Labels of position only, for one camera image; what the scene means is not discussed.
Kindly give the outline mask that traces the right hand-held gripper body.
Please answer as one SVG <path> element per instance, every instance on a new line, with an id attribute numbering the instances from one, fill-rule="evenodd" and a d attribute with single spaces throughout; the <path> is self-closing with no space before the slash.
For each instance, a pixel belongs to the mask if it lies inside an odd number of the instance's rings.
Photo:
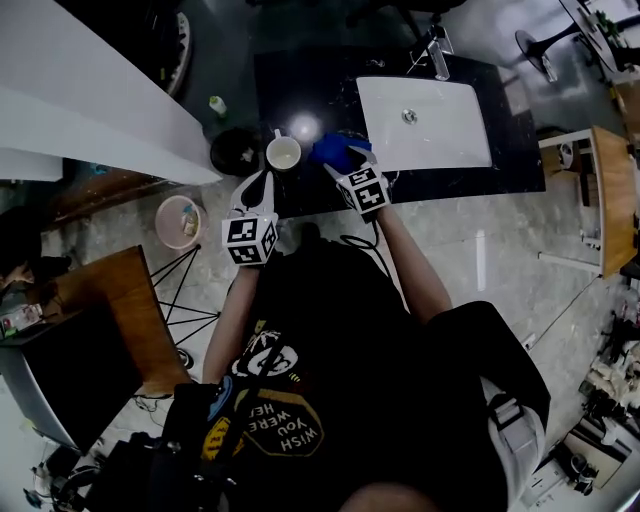
<path id="1" fill-rule="evenodd" d="M 366 223 L 376 219 L 378 211 L 390 204 L 387 179 L 372 168 L 351 172 L 346 184 L 336 183 L 347 206 L 355 210 Z"/>

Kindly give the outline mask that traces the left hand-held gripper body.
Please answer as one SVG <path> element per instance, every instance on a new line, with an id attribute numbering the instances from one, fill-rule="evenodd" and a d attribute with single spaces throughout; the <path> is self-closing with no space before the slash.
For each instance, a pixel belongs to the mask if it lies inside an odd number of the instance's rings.
<path id="1" fill-rule="evenodd" d="M 238 266 L 266 264 L 278 239 L 273 200 L 249 208 L 236 202 L 221 224 L 222 244 Z"/>

